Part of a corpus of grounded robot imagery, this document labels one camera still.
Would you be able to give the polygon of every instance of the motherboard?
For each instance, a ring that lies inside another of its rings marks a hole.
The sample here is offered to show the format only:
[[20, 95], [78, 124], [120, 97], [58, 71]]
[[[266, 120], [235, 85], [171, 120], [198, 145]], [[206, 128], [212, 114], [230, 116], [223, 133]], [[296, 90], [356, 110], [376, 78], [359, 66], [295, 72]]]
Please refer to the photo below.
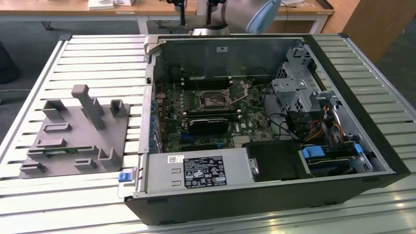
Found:
[[163, 152], [240, 148], [274, 139], [262, 107], [263, 84], [248, 78], [158, 83]]

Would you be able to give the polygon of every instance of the blue latch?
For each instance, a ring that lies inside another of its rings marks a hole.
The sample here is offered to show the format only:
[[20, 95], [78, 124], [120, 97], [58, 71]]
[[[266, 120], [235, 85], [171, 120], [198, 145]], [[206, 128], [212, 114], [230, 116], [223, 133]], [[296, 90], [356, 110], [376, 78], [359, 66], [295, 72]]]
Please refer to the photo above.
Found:
[[354, 148], [356, 148], [356, 151], [358, 151], [359, 154], [362, 154], [364, 152], [360, 144], [355, 144]]
[[320, 146], [307, 146], [303, 150], [302, 153], [304, 155], [304, 158], [310, 157], [324, 157], [326, 153], [323, 150], [323, 147]]
[[131, 172], [122, 172], [119, 174], [119, 182], [131, 182]]

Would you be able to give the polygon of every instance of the blue drive bracket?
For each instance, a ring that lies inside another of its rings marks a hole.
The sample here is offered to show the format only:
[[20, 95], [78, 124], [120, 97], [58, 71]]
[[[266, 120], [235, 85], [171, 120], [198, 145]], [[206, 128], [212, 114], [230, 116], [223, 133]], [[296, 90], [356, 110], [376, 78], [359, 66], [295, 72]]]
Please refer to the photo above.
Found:
[[304, 158], [324, 157], [326, 156], [323, 147], [320, 147], [320, 146], [307, 146], [302, 150], [302, 153], [304, 155]]
[[360, 144], [355, 144], [354, 148], [356, 148], [356, 151], [358, 151], [359, 154], [362, 154], [364, 152]]
[[136, 177], [136, 172], [136, 168], [123, 170], [119, 174], [119, 183], [132, 182]]

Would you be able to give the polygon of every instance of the barcode sticker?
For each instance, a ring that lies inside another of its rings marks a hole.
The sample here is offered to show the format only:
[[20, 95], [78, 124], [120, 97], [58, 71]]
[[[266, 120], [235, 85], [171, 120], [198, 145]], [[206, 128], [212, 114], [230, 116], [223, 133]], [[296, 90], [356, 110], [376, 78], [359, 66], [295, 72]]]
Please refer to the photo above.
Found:
[[171, 155], [168, 156], [168, 163], [183, 162], [183, 155]]

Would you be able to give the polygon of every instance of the table leg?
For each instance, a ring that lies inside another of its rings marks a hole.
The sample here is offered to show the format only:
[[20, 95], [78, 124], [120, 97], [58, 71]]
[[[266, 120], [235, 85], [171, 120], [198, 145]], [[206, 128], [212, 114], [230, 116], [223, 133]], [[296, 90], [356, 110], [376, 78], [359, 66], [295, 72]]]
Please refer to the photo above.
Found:
[[150, 20], [148, 16], [136, 16], [139, 31], [140, 31], [140, 34], [144, 34], [144, 35], [150, 34], [148, 20]]
[[52, 29], [52, 27], [51, 27], [51, 21], [40, 21], [42, 22], [42, 24], [43, 24], [43, 26], [44, 26], [44, 28], [46, 28], [46, 30], [51, 30]]
[[322, 33], [327, 20], [328, 20], [328, 15], [319, 16], [316, 21], [314, 22], [310, 33]]

